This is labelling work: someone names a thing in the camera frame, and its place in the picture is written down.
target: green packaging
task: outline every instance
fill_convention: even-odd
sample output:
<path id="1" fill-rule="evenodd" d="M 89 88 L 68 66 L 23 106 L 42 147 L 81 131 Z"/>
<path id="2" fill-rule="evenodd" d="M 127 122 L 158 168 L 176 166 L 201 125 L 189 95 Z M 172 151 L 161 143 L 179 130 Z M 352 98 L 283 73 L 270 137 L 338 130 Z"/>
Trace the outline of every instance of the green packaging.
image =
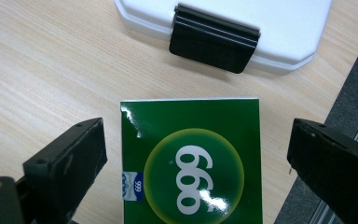
<path id="1" fill-rule="evenodd" d="M 125 223 L 262 223 L 256 98 L 121 102 Z"/>

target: wooden table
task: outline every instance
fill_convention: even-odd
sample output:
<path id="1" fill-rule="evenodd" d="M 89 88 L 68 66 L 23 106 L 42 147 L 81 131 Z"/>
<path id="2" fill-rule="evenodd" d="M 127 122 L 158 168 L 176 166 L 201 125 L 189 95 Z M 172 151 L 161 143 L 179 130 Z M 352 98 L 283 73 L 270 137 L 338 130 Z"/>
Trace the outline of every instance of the wooden table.
<path id="1" fill-rule="evenodd" d="M 286 150 L 293 119 L 324 122 L 358 55 L 358 1 L 335 0 L 313 61 L 287 76 L 236 75 L 191 62 L 128 30 L 112 0 L 0 1 L 0 175 L 85 119 L 103 117 L 109 162 L 77 209 L 80 223 L 122 223 L 119 102 L 260 98 L 264 222 L 296 179 Z"/>

